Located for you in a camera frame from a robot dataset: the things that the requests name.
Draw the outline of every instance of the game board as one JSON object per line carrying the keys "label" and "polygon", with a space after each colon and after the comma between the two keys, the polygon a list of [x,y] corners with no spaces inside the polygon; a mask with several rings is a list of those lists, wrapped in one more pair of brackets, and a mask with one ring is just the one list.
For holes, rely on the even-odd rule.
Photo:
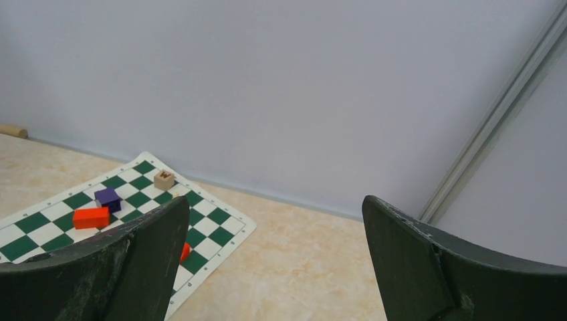
{"label": "game board", "polygon": [[[164,192],[153,186],[153,177],[165,169],[175,175],[175,185]],[[94,192],[113,187],[123,199],[103,229],[74,229],[75,209],[95,207]],[[166,320],[205,279],[254,231],[256,223],[195,183],[184,179],[149,152],[132,162],[51,199],[0,221],[0,263],[20,263],[27,258],[67,246],[130,221],[184,195],[194,209],[187,243],[193,251],[178,268]]]}

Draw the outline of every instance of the red object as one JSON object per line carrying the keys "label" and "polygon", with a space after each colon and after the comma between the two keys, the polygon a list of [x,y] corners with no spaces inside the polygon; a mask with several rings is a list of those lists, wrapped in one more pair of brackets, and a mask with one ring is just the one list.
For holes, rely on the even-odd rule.
{"label": "red object", "polygon": [[108,207],[76,209],[73,215],[73,225],[76,229],[102,228],[107,227],[109,224],[110,211]]}
{"label": "red object", "polygon": [[179,263],[183,263],[183,261],[185,261],[185,259],[189,257],[189,254],[191,254],[191,245],[185,242],[185,244],[183,245],[183,251],[181,252],[181,260]]}

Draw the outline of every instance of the black plastic part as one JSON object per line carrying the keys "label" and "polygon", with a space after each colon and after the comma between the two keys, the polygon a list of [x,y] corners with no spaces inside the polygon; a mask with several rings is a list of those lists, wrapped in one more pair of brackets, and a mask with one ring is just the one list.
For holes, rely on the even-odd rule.
{"label": "black plastic part", "polygon": [[388,321],[567,320],[567,267],[480,247],[374,196],[362,216]]}
{"label": "black plastic part", "polygon": [[163,321],[187,229],[177,197],[81,242],[0,264],[2,320]]}

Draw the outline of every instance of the purple block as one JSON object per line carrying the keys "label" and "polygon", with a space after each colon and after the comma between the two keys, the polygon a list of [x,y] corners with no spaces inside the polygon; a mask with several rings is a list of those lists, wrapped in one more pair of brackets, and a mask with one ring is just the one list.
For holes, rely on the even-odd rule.
{"label": "purple block", "polygon": [[116,191],[110,187],[94,192],[94,198],[97,206],[108,207],[111,213],[118,212],[122,209],[120,206],[122,199],[116,194]]}

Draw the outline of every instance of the beige tabletop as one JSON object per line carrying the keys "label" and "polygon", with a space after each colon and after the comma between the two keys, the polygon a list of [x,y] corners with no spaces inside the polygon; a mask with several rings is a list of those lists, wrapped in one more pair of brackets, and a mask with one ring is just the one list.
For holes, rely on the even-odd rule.
{"label": "beige tabletop", "polygon": [[[0,219],[119,165],[0,134]],[[361,222],[196,183],[258,227],[170,320],[386,320]]]}

